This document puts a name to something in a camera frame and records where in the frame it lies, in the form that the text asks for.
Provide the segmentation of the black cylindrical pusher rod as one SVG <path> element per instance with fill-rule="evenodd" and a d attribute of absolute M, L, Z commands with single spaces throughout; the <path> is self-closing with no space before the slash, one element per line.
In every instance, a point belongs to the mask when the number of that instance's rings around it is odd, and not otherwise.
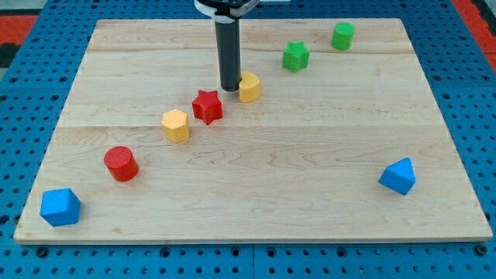
<path fill-rule="evenodd" d="M 224 91 L 237 91 L 241 80 L 239 20 L 228 16 L 215 19 L 220 84 Z"/>

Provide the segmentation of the black white robot end mount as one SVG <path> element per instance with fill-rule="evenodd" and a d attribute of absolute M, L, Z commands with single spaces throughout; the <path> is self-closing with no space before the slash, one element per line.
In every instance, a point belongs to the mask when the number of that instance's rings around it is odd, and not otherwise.
<path fill-rule="evenodd" d="M 226 17 L 237 19 L 253 10 L 259 0 L 194 0 L 195 8 L 213 19 Z"/>

